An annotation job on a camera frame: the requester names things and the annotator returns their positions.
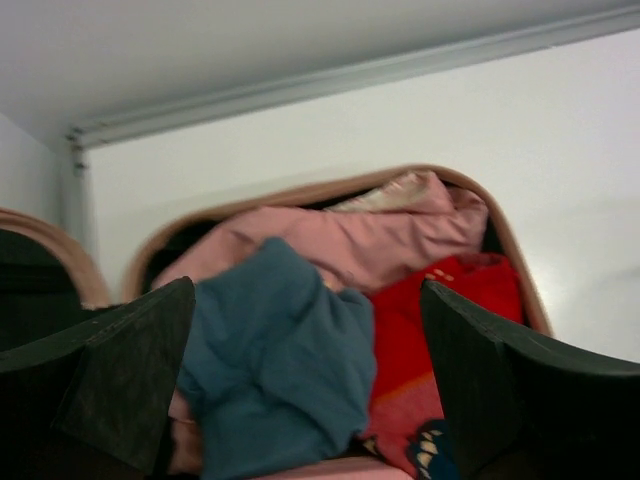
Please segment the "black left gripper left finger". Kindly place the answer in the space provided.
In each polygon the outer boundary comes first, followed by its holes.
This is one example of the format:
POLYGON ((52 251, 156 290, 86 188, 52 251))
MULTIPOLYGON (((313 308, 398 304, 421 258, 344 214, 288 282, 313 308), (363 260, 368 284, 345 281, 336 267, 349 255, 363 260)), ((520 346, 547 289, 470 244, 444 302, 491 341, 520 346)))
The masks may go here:
POLYGON ((4 479, 144 479, 195 305, 186 277, 1 354, 4 479))

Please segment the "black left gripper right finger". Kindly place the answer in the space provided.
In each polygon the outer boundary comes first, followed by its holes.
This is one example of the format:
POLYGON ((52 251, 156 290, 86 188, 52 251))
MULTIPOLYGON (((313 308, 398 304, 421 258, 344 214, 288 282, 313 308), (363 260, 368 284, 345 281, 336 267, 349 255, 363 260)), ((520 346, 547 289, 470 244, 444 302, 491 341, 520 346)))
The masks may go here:
POLYGON ((423 329, 464 479, 636 479, 639 366, 538 333, 435 281, 423 329))

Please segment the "pink cartoon print shirt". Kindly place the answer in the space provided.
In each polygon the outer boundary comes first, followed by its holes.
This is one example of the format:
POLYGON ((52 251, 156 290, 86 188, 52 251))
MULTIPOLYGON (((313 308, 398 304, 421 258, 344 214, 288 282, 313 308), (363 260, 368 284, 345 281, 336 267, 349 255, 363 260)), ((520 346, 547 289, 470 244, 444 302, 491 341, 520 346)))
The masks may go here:
MULTIPOLYGON (((479 251, 488 217, 476 194, 444 185, 427 173, 402 206, 366 211, 263 206, 212 229, 156 279, 162 286, 188 277, 195 286, 230 270, 269 238, 284 240, 335 290, 369 295, 452 254, 479 251)), ((190 411, 178 391, 173 411, 190 411)))

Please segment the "blue-grey cloth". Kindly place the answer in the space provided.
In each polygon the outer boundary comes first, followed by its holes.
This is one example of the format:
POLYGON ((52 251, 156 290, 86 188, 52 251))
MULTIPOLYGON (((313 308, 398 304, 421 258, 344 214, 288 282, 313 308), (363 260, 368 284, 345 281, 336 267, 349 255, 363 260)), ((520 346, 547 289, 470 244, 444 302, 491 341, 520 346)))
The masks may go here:
POLYGON ((371 302, 329 288, 271 237, 195 288, 177 380, 203 436, 205 479, 245 479, 344 453, 368 424, 371 302))

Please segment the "red cartoon print cloth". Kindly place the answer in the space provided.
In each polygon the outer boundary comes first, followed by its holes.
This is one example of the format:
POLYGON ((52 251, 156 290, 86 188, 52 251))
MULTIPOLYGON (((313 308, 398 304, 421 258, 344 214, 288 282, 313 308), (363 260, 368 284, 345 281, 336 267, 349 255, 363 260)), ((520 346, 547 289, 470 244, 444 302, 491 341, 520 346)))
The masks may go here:
POLYGON ((453 255, 371 296, 377 375, 364 447, 415 479, 456 479, 420 311, 420 289, 437 281, 481 307, 523 323, 519 278, 506 256, 453 255))

